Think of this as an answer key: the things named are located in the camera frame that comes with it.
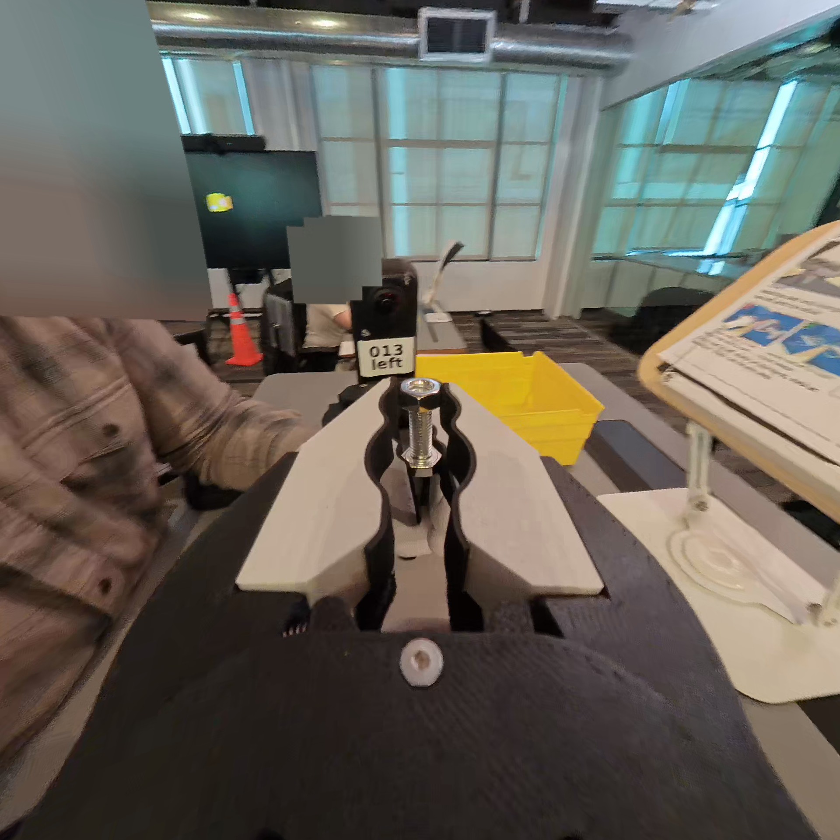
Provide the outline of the person's left forearm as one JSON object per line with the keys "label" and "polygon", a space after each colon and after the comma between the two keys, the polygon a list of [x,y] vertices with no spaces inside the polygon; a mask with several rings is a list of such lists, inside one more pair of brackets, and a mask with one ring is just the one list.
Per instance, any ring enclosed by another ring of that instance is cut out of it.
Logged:
{"label": "person's left forearm", "polygon": [[160,462],[205,485],[247,490],[317,433],[295,412],[244,398],[202,362],[137,390]]}

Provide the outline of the dark wall screen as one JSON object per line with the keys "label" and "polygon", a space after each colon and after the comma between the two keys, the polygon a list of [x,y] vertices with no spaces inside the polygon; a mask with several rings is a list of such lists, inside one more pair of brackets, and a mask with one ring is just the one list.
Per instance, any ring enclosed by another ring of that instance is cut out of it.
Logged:
{"label": "dark wall screen", "polygon": [[288,270],[289,227],[322,215],[318,157],[258,135],[182,136],[206,267]]}

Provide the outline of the silver hex bolt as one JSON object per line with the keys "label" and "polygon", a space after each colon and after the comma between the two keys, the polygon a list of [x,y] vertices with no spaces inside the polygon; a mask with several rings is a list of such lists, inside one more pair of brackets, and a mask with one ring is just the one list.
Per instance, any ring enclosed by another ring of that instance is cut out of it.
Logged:
{"label": "silver hex bolt", "polygon": [[399,398],[406,411],[409,447],[424,455],[433,446],[434,411],[440,406],[442,386],[436,380],[415,377],[403,380]]}

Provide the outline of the printed instruction sheet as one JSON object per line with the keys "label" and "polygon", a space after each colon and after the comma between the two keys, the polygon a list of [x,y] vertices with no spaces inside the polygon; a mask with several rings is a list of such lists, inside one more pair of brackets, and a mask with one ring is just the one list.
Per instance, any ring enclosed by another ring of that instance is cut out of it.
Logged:
{"label": "printed instruction sheet", "polygon": [[764,257],[673,331],[662,364],[838,465],[838,222]]}

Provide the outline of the wooden document stand white base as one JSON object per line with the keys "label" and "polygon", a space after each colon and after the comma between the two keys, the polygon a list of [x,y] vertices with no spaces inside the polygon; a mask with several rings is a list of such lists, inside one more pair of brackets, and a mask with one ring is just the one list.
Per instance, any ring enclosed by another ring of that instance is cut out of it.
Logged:
{"label": "wooden document stand white base", "polygon": [[838,465],[818,458],[662,364],[656,351],[694,316],[657,341],[637,369],[639,381],[688,421],[686,487],[599,501],[675,582],[740,693],[766,704],[836,696],[838,573],[830,584],[819,582],[805,569],[803,550],[777,548],[768,526],[748,524],[713,495],[711,440],[835,522],[839,456]]}

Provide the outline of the black office chair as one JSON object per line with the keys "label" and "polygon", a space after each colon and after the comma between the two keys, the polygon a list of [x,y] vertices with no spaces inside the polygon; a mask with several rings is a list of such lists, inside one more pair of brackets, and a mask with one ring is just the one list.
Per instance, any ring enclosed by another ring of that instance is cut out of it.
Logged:
{"label": "black office chair", "polygon": [[297,373],[302,365],[306,307],[296,304],[290,279],[264,290],[259,318],[259,350],[264,376]]}

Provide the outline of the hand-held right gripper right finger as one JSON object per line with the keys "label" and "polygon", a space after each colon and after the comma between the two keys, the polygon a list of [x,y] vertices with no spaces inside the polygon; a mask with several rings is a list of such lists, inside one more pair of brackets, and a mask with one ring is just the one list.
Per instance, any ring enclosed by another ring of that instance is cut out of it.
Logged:
{"label": "hand-held right gripper right finger", "polygon": [[487,628],[505,604],[606,593],[537,450],[456,384],[444,384],[444,568],[449,624]]}

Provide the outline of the orange traffic cone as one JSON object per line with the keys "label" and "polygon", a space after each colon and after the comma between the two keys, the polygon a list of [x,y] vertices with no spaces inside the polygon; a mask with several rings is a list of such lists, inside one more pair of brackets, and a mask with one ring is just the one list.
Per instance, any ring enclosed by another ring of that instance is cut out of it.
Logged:
{"label": "orange traffic cone", "polygon": [[259,365],[263,361],[262,353],[250,334],[249,326],[240,308],[238,296],[234,290],[228,293],[228,332],[232,345],[232,355],[226,360],[226,365],[249,368]]}

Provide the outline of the black round pad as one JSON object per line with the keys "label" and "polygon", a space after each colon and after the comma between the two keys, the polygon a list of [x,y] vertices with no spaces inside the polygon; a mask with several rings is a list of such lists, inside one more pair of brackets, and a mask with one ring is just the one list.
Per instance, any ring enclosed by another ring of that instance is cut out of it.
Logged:
{"label": "black round pad", "polygon": [[193,511],[219,511],[230,507],[243,495],[239,490],[202,483],[192,472],[178,474],[170,465],[159,464],[157,471],[162,498],[168,508],[184,502]]}

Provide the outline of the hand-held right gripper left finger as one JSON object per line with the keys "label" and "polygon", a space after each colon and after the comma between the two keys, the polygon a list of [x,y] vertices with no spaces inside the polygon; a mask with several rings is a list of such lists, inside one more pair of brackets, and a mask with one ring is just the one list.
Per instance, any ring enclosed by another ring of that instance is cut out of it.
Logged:
{"label": "hand-held right gripper left finger", "polygon": [[359,628],[381,628],[396,593],[391,466],[394,380],[381,381],[289,462],[237,577],[243,592],[337,597]]}

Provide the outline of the yellow plastic bin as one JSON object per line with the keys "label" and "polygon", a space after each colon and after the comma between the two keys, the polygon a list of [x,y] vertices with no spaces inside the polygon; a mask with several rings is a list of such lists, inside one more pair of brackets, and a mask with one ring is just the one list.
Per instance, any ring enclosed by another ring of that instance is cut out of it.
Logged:
{"label": "yellow plastic bin", "polygon": [[541,456],[573,466],[603,405],[545,353],[426,354],[416,373],[455,384]]}

